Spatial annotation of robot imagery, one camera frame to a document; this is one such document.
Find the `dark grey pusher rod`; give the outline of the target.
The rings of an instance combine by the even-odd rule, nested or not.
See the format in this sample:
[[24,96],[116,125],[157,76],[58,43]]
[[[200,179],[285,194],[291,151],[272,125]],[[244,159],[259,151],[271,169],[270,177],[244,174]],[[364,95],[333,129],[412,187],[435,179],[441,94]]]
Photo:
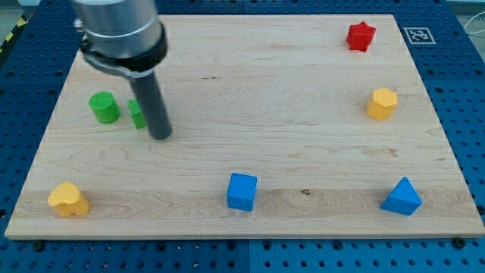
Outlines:
[[172,128],[154,72],[134,72],[130,84],[152,139],[167,139]]

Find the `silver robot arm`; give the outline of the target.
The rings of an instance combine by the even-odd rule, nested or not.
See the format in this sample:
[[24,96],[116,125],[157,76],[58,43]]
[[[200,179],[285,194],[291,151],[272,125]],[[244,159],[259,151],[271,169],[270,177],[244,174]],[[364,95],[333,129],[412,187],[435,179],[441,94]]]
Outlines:
[[153,0],[72,0],[74,27],[84,33],[81,52],[95,69],[130,82],[149,134],[172,132],[154,69],[168,51]]

